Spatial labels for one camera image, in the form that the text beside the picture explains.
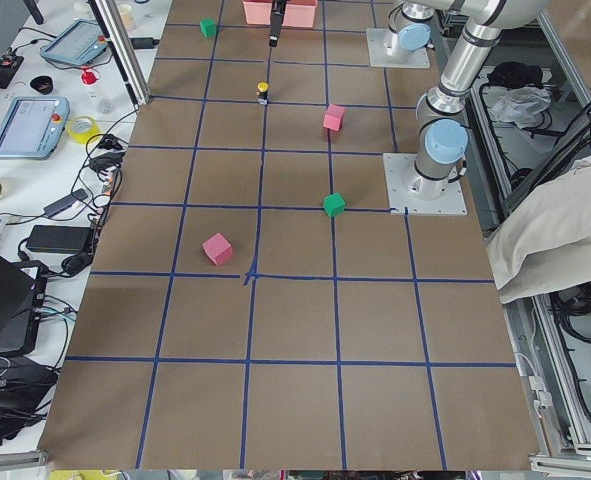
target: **yellow tape roll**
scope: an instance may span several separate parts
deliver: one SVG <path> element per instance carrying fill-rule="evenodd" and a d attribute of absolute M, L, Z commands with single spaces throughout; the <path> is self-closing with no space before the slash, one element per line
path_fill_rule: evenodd
<path fill-rule="evenodd" d="M 101 130 L 93 117 L 75 117 L 66 124 L 66 131 L 77 143 L 86 145 L 91 140 L 97 142 L 101 138 Z"/>

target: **pink bin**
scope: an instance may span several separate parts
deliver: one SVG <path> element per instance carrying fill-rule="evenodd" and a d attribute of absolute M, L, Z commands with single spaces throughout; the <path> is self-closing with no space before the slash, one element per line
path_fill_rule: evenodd
<path fill-rule="evenodd" d="M 246 22 L 251 25 L 270 25 L 271 0 L 243 0 Z M 285 27 L 311 28 L 315 23 L 317 0 L 290 0 L 284 14 Z"/>

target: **white plastic bag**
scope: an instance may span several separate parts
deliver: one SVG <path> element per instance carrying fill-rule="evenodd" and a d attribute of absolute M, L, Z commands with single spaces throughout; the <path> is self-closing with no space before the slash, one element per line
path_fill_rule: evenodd
<path fill-rule="evenodd" d="M 548 90 L 524 87 L 507 91 L 489 112 L 497 122 L 513 122 L 518 128 L 528 128 L 542 123 L 541 113 L 550 104 Z"/>

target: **white table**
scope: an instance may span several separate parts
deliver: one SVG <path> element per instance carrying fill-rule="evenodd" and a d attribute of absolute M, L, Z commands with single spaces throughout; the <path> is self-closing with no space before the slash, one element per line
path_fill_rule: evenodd
<path fill-rule="evenodd" d="M 172 0 L 155 0 L 144 4 L 130 3 L 133 7 L 136 28 L 129 32 L 132 37 L 160 38 L 166 23 L 166 17 Z M 44 24 L 36 25 L 32 17 L 29 17 L 25 26 L 37 28 L 45 32 L 57 35 L 67 28 L 75 18 L 73 0 L 41 0 L 39 8 L 44 16 Z M 32 39 L 43 37 L 37 32 L 22 30 L 13 42 L 13 47 L 23 45 Z M 106 132 L 110 126 L 120 117 L 133 110 L 133 105 L 123 86 L 123 81 L 114 61 L 107 65 L 97 67 L 101 75 L 101 82 L 106 90 L 111 92 L 111 100 L 115 109 L 108 114 L 99 114 L 89 106 L 88 96 L 82 85 L 80 70 L 58 70 L 49 65 L 39 56 L 39 48 L 46 42 L 38 42 L 21 48 L 17 53 L 25 59 L 17 74 L 13 78 L 9 88 L 0 90 L 0 123 L 8 110 L 8 107 L 17 96 L 39 96 L 30 88 L 31 79 L 38 75 L 48 75 L 53 78 L 55 85 L 52 95 L 63 96 L 70 102 L 70 116 L 80 115 L 94 117 L 102 132 Z M 155 59 L 156 50 L 137 50 L 136 56 L 145 77 L 148 78 Z M 108 59 L 108 53 L 100 56 L 95 63 L 102 63 Z M 136 115 L 129 116 L 120 122 L 112 133 L 127 140 L 130 138 Z M 0 213 L 12 212 L 20 215 L 40 215 L 43 207 L 70 193 L 71 185 L 77 172 L 86 158 L 84 145 L 76 143 L 64 132 L 53 154 L 46 160 L 30 159 L 0 159 L 0 182 L 3 191 L 0 196 Z M 85 171 L 83 179 L 97 194 L 101 191 L 101 183 L 95 174 Z M 77 210 L 69 209 L 62 212 L 56 218 L 70 218 Z M 88 226 L 86 211 L 76 219 L 57 224 Z M 52 224 L 53 221 L 39 219 L 25 225 L 7 226 L 0 240 L 0 255 L 9 261 L 17 261 L 17 245 L 27 237 L 34 224 Z M 31 254 L 31 259 L 40 260 L 47 266 L 59 271 L 59 265 L 65 255 L 55 254 Z M 49 280 L 47 293 L 61 298 L 73 306 L 80 305 L 88 274 L 86 269 L 72 279 Z M 69 325 L 69 338 L 72 332 Z M 53 365 L 67 343 L 65 342 L 65 327 L 61 320 L 46 321 L 40 325 L 37 345 L 35 350 L 28 355 L 33 361 L 43 365 Z M 47 394 L 44 401 L 52 398 L 54 389 Z M 40 422 L 30 428 L 23 429 L 12 441 L 5 441 L 0 446 L 0 454 L 21 453 L 34 450 L 44 428 L 44 422 Z"/>

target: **pink cube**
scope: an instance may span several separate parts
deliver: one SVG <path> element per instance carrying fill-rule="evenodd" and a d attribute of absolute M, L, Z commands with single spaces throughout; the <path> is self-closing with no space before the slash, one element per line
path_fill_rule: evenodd
<path fill-rule="evenodd" d="M 202 243 L 204 252 L 215 265 L 220 266 L 233 256 L 233 246 L 226 240 L 224 235 L 216 233 Z"/>
<path fill-rule="evenodd" d="M 345 113 L 346 108 L 331 103 L 326 109 L 326 115 L 324 115 L 324 127 L 339 132 L 339 129 L 342 128 Z"/>

